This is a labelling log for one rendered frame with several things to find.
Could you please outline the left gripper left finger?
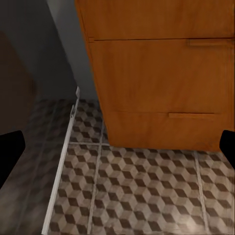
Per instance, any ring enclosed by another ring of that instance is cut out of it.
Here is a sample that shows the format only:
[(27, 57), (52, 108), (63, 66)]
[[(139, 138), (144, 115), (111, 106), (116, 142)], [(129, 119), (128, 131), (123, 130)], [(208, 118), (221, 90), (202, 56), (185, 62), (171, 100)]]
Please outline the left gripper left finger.
[(25, 150), (21, 130), (0, 136), (0, 189)]

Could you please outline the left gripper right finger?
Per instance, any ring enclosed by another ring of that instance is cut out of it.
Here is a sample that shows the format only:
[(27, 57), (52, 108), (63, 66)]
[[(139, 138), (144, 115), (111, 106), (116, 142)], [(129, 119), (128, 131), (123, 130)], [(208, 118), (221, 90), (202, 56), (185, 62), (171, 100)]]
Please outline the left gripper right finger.
[(219, 148), (235, 169), (235, 132), (223, 130)]

